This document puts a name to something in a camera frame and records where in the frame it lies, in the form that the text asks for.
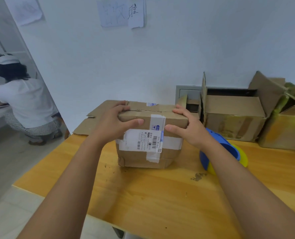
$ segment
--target woman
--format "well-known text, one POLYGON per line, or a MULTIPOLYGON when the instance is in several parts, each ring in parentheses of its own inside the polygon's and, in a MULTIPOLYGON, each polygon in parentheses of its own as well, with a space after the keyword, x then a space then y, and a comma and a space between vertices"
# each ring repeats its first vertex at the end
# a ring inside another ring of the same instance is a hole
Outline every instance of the woman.
POLYGON ((30 145, 44 145, 62 136, 60 121, 54 115, 57 107, 43 81, 31 79, 26 65, 12 54, 0 54, 0 102, 10 104, 12 111, 5 114, 6 123, 29 137, 30 145))

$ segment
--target right hand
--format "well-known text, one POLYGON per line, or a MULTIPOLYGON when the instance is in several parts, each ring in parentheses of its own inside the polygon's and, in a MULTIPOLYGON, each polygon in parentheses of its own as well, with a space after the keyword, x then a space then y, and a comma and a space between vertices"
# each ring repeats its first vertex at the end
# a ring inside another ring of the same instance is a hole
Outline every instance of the right hand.
POLYGON ((194 117, 187 109, 178 104, 176 105, 176 108, 173 109, 173 112, 186 116, 189 124, 186 129, 168 124, 165 126, 165 130, 181 136, 189 144, 204 152, 211 143, 213 143, 214 139, 205 129, 201 121, 194 117))

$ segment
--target left hand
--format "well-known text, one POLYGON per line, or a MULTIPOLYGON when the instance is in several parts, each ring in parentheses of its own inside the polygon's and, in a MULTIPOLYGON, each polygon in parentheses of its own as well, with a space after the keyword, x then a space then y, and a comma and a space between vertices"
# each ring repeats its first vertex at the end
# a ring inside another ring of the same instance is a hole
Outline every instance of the left hand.
POLYGON ((136 128, 144 123, 143 119, 133 119, 127 122, 120 121, 118 114, 130 109, 130 106, 126 106, 125 104, 126 101, 120 101, 107 110, 91 133, 90 137, 94 138, 101 146, 116 140, 127 130, 136 128))

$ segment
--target white wall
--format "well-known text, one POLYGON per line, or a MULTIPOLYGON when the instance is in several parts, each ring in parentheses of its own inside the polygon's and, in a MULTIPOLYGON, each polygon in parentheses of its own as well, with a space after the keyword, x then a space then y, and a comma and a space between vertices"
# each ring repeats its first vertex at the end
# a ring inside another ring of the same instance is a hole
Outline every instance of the white wall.
POLYGON ((173 103, 175 85, 295 83, 295 0, 147 0, 147 26, 103 29, 96 0, 38 0, 19 27, 70 131, 106 99, 173 103))

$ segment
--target blue and yellow toy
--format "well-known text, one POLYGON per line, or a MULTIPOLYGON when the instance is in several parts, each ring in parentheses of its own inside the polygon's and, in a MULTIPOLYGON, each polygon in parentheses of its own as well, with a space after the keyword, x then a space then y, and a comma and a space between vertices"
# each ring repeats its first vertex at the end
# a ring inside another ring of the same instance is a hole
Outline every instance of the blue and yellow toy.
MULTIPOLYGON (((210 133, 210 135, 215 138, 227 151, 229 151, 237 161, 239 161, 244 167, 248 166, 248 159, 244 151, 236 146, 230 144, 225 138, 223 138, 220 134, 211 131, 210 129, 206 128, 206 130, 210 133)), ((209 162, 208 157, 202 151, 199 152, 199 158, 201 160, 203 168, 209 172, 210 174, 216 175, 212 164, 209 162)))

